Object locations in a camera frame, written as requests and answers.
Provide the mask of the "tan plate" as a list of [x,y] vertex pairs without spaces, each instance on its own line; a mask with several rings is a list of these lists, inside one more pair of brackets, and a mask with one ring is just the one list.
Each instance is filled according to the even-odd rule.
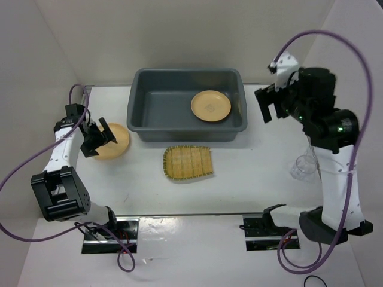
[[225,119],[231,112],[229,98],[214,90],[205,90],[196,94],[191,100],[191,110],[200,120],[217,122]]
[[94,156],[95,160],[112,160],[123,155],[129,147],[130,134],[127,128],[121,124],[110,123],[108,127],[111,129],[117,142],[108,142],[106,145],[96,149],[98,155]]

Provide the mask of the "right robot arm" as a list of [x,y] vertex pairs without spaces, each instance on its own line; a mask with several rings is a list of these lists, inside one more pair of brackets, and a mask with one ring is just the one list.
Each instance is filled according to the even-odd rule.
[[360,128],[357,116],[335,107],[336,76],[325,68],[287,68],[274,84],[255,92],[265,123],[274,105],[278,118],[293,117],[303,126],[318,162],[323,205],[298,208],[278,204],[263,211],[262,228],[269,235],[283,227],[301,230],[313,242],[341,244],[348,236],[373,231],[359,201],[356,162],[351,160]]

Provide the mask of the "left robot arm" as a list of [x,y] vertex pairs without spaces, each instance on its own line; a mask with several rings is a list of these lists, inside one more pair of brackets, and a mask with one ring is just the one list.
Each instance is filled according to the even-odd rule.
[[87,108],[80,104],[65,107],[66,116],[54,127],[56,146],[44,170],[31,177],[43,217],[48,221],[76,221],[98,224],[98,232],[106,239],[114,238],[119,224],[108,206],[93,203],[76,165],[78,155],[98,155],[97,149],[117,139],[104,118],[100,126],[91,119]]

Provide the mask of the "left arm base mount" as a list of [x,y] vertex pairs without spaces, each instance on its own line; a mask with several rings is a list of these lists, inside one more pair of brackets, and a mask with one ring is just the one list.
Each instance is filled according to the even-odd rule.
[[[130,250],[131,253],[137,252],[139,218],[118,216],[117,229],[113,234]],[[121,245],[104,230],[91,225],[81,227],[83,234],[82,254],[117,254],[126,251]]]

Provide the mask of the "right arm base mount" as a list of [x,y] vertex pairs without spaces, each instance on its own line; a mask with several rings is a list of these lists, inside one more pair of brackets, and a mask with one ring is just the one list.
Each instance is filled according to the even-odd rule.
[[262,214],[243,215],[243,223],[239,226],[244,231],[247,251],[274,251],[286,233],[285,227],[270,227],[262,218]]

